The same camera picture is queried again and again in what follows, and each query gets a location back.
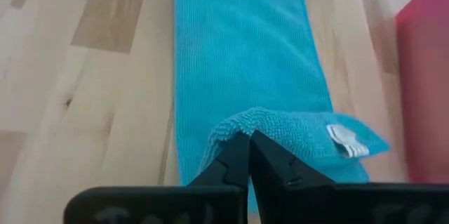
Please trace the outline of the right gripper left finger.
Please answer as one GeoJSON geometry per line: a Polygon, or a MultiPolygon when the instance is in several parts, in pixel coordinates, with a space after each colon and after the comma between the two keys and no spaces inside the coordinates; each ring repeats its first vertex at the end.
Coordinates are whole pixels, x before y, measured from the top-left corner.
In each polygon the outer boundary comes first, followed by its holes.
{"type": "Polygon", "coordinates": [[[247,224],[250,138],[237,133],[186,186],[94,187],[73,197],[65,224],[247,224]]]}

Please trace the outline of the red plastic tray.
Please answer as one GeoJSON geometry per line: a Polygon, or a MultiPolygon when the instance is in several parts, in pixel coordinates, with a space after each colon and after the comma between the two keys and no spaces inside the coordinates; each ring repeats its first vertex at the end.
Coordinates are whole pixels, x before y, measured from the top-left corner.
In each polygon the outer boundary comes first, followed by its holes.
{"type": "Polygon", "coordinates": [[[449,0],[411,0],[396,34],[410,180],[449,184],[449,0]]]}

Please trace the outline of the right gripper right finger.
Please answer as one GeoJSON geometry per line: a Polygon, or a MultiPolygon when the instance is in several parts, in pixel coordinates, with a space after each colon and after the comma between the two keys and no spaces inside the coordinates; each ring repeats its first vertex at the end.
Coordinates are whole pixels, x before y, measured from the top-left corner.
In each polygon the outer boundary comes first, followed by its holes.
{"type": "Polygon", "coordinates": [[[337,183],[259,131],[250,175],[262,224],[449,224],[449,185],[337,183]]]}

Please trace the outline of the bright blue microfiber towel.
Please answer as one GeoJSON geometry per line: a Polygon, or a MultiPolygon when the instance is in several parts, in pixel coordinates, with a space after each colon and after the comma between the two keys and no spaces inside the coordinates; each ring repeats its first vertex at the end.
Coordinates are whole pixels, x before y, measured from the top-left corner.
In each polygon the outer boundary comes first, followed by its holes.
{"type": "Polygon", "coordinates": [[[333,111],[304,0],[175,0],[180,182],[255,131],[339,183],[367,183],[361,159],[389,149],[333,111]]]}

